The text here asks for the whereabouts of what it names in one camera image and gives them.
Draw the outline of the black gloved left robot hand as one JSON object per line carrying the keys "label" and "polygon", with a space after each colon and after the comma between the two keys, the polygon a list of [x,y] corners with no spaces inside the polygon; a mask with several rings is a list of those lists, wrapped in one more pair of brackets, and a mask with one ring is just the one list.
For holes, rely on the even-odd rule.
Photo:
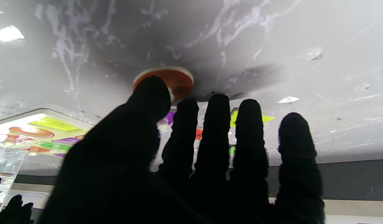
{"label": "black gloved left robot hand", "polygon": [[199,107],[189,98],[177,106],[163,163],[150,171],[160,145],[157,122],[170,106],[169,88],[160,77],[140,82],[125,104],[69,150],[39,223],[325,223],[317,152],[300,114],[289,113],[280,124],[280,188],[270,204],[269,158],[256,100],[239,106],[229,180],[230,101],[223,94],[209,99],[196,163]]}

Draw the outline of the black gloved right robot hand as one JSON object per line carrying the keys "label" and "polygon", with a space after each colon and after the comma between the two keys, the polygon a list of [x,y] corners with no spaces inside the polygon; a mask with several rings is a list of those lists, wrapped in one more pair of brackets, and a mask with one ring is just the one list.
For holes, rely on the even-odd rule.
{"label": "black gloved right robot hand", "polygon": [[7,206],[0,213],[0,224],[33,224],[31,218],[34,203],[23,204],[22,196],[11,198]]}

